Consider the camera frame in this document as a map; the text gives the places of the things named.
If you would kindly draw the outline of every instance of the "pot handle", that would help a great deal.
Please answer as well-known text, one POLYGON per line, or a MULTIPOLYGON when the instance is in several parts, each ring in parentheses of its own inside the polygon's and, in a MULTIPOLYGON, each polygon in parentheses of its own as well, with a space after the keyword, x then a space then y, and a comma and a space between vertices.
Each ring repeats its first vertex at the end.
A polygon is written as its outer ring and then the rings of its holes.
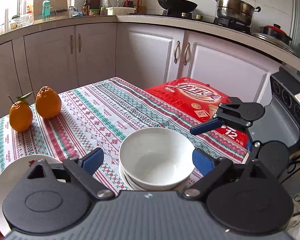
POLYGON ((255 9, 256 9, 256 11, 254 11, 254 12, 260 12, 261 11, 261 7, 260 6, 255 7, 255 9))

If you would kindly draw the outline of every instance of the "white plate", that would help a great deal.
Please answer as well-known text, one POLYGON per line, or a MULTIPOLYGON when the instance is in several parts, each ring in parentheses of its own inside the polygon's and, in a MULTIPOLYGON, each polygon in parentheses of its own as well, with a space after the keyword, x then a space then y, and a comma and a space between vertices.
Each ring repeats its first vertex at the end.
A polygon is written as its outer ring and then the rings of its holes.
POLYGON ((38 159, 46 159, 48 163, 61 163, 61 161, 47 155, 27 155, 10 163, 0 174, 0 232, 4 236, 10 233, 11 229, 2 212, 3 200, 30 167, 29 162, 38 159))
MULTIPOLYGON (((121 164, 119 163, 119 175, 123 181, 123 183, 127 186, 128 189, 130 190, 138 190, 138 191, 146 191, 146 189, 140 187, 139 185, 137 185, 130 177, 129 175, 127 175, 124 172, 124 169, 122 168, 121 164)), ((187 178, 186 180, 184 180, 183 182, 181 182, 180 184, 178 184, 175 188, 173 188, 172 190, 177 190, 177 191, 182 191, 186 188, 187 182, 188 182, 187 178)))
POLYGON ((125 173, 140 187, 169 190, 191 175, 193 150, 182 134, 152 127, 128 135, 120 146, 119 160, 125 173))

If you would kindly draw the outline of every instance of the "orange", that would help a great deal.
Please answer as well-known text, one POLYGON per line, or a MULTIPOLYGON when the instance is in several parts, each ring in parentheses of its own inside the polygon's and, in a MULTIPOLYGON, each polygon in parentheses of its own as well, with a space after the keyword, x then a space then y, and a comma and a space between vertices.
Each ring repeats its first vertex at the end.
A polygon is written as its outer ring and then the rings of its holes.
POLYGON ((24 132, 32 123, 33 115, 27 103, 15 102, 10 108, 9 123, 13 130, 24 132))
POLYGON ((51 119, 61 112, 61 99, 50 87, 42 87, 35 99, 35 109, 42 118, 51 119))

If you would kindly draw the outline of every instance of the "table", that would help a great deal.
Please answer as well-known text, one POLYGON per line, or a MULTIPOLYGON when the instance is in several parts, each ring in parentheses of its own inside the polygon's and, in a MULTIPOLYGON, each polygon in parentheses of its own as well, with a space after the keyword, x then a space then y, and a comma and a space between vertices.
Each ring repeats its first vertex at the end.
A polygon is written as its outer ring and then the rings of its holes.
MULTIPOLYGON (((193 136, 189 129, 199 122, 177 108, 120 78, 70 90, 60 95, 61 114, 42 119, 31 105, 33 122, 23 132, 15 132, 9 116, 0 119, 0 173, 14 160, 30 154, 45 154, 61 161, 74 155, 80 157, 101 147, 104 163, 94 177, 118 193, 127 189, 119 176, 119 147, 135 130, 166 127, 186 136, 195 147, 213 157, 225 156, 242 162, 247 150, 210 131, 193 136)), ((195 169, 188 186, 202 175, 195 169)))

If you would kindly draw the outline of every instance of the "red cardboard box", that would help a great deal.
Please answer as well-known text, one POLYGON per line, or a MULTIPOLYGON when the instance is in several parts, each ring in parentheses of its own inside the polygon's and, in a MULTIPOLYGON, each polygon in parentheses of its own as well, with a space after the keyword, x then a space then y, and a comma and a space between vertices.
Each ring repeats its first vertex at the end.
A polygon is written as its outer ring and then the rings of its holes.
MULTIPOLYGON (((146 91, 200 122, 212 118, 220 103, 230 102, 227 95, 210 87, 209 84, 187 77, 146 89, 146 91)), ((231 127, 223 125, 216 131, 242 147, 247 145, 247 135, 231 127)))

